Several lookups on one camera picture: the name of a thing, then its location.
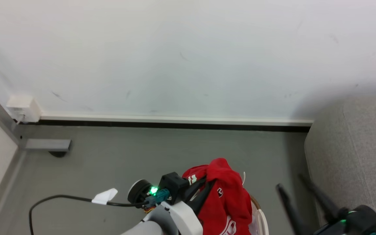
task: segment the electrical outlet box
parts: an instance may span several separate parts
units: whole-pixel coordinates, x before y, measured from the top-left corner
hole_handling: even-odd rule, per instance
[[[38,122],[40,120],[40,107],[30,95],[12,95],[6,107],[12,117],[17,120],[21,119],[23,115],[23,122]]]

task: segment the glowing green led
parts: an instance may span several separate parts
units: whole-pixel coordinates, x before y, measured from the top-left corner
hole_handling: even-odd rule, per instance
[[[157,191],[158,191],[158,188],[153,186],[153,187],[150,189],[149,192],[150,192],[151,195],[154,195]]]

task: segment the gray fabric upholstery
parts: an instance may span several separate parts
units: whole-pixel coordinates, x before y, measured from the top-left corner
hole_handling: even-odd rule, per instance
[[[334,202],[376,209],[376,96],[324,109],[307,135],[305,152],[312,180]]]

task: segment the metal frame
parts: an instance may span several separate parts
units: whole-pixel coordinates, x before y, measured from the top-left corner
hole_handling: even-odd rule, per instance
[[[32,139],[24,136],[24,125],[17,125],[0,104],[0,127],[23,150],[69,152],[71,140]]]

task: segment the red clothing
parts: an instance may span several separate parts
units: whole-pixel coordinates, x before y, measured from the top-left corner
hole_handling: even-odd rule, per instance
[[[203,224],[203,234],[249,235],[252,206],[239,173],[230,168],[226,159],[218,158],[210,165],[200,165],[187,170],[182,177],[192,184],[205,174],[207,181],[216,181],[198,215]]]

